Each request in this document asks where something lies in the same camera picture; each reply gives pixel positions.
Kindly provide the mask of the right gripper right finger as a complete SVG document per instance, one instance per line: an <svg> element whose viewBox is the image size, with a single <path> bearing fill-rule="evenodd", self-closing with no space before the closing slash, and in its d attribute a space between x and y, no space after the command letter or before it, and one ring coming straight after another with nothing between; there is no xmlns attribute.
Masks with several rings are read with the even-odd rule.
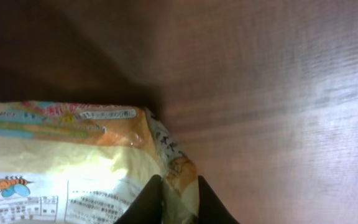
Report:
<svg viewBox="0 0 358 224"><path fill-rule="evenodd" d="M198 185L200 192L199 224L239 224L201 175L198 176Z"/></svg>

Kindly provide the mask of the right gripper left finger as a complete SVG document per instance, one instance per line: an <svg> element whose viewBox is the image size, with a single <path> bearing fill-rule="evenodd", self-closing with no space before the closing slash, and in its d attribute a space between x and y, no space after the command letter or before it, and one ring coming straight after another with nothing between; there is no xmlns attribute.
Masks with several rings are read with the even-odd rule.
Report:
<svg viewBox="0 0 358 224"><path fill-rule="evenodd" d="M153 175L115 224L161 224L162 203L162 178L159 175Z"/></svg>

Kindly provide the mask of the cream snack bag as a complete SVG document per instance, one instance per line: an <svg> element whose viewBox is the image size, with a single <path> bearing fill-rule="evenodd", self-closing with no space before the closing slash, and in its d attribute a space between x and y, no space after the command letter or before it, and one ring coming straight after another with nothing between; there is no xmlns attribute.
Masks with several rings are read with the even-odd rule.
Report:
<svg viewBox="0 0 358 224"><path fill-rule="evenodd" d="M197 169L150 110L0 103L0 223L114 223L155 175L162 223L196 223Z"/></svg>

